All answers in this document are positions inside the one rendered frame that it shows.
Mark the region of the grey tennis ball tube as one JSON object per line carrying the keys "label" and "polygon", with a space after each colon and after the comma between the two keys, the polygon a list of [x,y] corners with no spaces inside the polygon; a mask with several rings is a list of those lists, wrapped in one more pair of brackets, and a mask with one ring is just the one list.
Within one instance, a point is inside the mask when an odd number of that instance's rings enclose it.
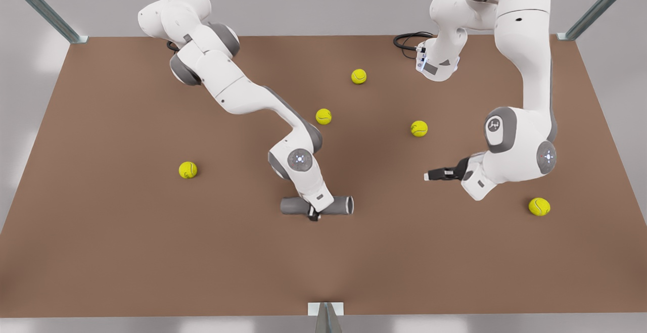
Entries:
{"label": "grey tennis ball tube", "polygon": [[[280,210],[285,215],[307,215],[311,204],[301,197],[283,198],[280,204]],[[351,215],[354,210],[354,201],[352,196],[334,196],[334,201],[330,206],[323,209],[321,215]]]}

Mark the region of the silver frame post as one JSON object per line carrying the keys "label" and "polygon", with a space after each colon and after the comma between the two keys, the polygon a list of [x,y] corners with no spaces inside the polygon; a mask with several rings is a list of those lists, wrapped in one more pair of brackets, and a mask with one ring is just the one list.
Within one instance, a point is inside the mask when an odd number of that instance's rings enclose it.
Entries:
{"label": "silver frame post", "polygon": [[587,9],[584,15],[582,15],[582,17],[580,17],[568,31],[565,33],[557,33],[557,38],[560,41],[575,41],[616,1],[617,0],[596,0],[591,8]]}
{"label": "silver frame post", "polygon": [[309,302],[309,316],[317,317],[314,333],[342,333],[339,315],[344,315],[343,302]]}
{"label": "silver frame post", "polygon": [[87,43],[88,36],[81,36],[63,20],[56,11],[44,0],[25,0],[26,3],[39,13],[63,38],[71,44]]}

